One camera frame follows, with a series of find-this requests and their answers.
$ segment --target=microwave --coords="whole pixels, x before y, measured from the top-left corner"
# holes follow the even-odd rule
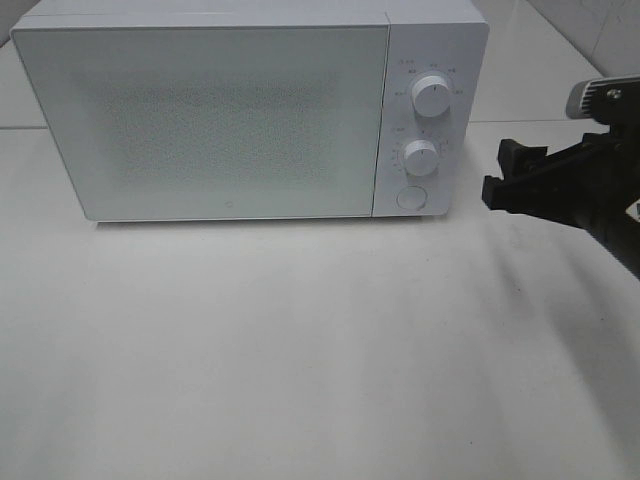
[[[93,221],[444,214],[467,0],[42,0],[12,29]]]

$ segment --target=timer knob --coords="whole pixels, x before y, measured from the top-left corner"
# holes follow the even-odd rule
[[[437,117],[449,108],[451,82],[441,73],[429,73],[411,87],[413,108],[421,117]]]
[[[438,168],[440,155],[433,143],[428,140],[414,140],[404,147],[402,160],[408,174],[424,177]]]

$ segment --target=microwave door window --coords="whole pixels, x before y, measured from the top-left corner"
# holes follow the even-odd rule
[[[95,220],[370,215],[386,41],[386,27],[17,39]]]

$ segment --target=white table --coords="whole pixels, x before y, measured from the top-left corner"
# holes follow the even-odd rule
[[[501,138],[598,127],[507,91],[438,219],[96,226],[48,131],[0,131],[0,478],[638,478],[637,282],[480,202]]]

